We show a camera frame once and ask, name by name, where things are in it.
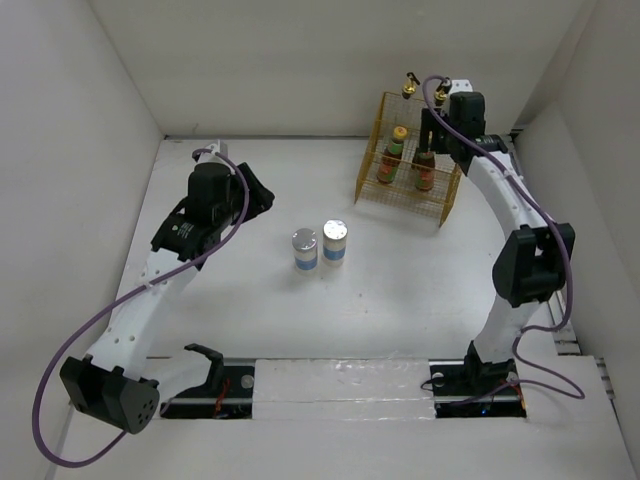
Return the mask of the sauce bottle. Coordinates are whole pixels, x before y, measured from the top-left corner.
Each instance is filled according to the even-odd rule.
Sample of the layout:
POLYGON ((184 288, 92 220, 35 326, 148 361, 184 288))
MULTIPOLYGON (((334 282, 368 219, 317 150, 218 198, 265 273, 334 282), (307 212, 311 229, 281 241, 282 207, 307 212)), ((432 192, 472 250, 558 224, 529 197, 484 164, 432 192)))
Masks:
POLYGON ((404 143, 408 134, 409 130, 402 125, 398 125, 393 129, 381 156, 376 174, 379 183, 388 185, 394 181, 402 160, 404 143))
POLYGON ((426 150, 417 150, 412 160, 414 186, 422 192, 430 191, 435 181, 435 155, 426 150))

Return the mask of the dark soy bottle gold spout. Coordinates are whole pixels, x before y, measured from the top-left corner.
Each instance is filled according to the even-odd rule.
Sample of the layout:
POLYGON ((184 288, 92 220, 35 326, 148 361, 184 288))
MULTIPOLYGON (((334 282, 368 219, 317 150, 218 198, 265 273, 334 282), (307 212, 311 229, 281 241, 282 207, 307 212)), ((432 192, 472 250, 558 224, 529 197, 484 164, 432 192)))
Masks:
POLYGON ((442 81, 436 88, 433 95, 434 105, 436 109, 440 109, 444 105, 446 99, 448 98, 450 89, 451 82, 449 80, 442 81))

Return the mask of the clear oil bottle gold spout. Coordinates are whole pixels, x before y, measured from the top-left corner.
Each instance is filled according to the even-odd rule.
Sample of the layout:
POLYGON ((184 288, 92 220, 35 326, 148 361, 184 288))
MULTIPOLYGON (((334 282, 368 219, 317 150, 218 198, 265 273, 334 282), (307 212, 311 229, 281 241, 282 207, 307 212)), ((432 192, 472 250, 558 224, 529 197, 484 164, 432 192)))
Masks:
POLYGON ((421 85, 420 80, 413 72, 406 74, 406 81, 401 89, 401 96, 405 100, 409 100, 417 91, 417 88, 421 85))

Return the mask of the silver-lid shaker jar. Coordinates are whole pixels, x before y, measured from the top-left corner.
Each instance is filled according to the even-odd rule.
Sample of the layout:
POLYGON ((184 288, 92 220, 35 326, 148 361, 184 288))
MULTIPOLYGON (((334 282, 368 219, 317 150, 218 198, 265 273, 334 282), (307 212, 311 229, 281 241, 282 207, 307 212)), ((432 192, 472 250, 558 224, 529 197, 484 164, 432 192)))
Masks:
POLYGON ((327 220, 322 229, 323 258, 328 265, 338 267, 344 262, 348 237, 347 224, 340 219, 327 220))
POLYGON ((310 228, 300 228, 292 235, 295 268, 302 273, 314 272, 318 264, 317 234, 310 228))

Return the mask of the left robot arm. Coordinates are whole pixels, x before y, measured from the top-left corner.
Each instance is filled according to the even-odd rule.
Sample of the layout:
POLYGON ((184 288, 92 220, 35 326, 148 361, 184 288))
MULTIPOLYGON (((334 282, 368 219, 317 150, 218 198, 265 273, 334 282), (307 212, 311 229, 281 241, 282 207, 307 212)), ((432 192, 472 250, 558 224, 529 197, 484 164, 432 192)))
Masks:
POLYGON ((274 194, 246 163, 203 162, 189 175, 187 194, 151 241, 142 290, 112 316, 81 359, 67 358, 60 378, 75 409, 130 434, 142 431, 162 402, 145 363, 170 304, 202 270, 224 231, 268 211, 274 194))

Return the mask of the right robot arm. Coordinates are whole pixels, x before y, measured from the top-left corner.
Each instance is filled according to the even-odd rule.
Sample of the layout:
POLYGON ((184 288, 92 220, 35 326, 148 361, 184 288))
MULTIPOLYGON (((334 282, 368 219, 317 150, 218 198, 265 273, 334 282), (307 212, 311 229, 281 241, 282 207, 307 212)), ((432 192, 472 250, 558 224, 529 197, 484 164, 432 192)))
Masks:
POLYGON ((533 199, 517 174, 509 149, 485 132, 479 92, 437 89, 422 113, 421 147, 449 156, 482 193, 505 239, 491 273, 495 299, 463 363, 442 380, 429 379, 436 395, 458 405, 479 402, 522 384, 518 347, 530 320, 557 291, 573 289, 570 266, 575 231, 559 224, 533 199))

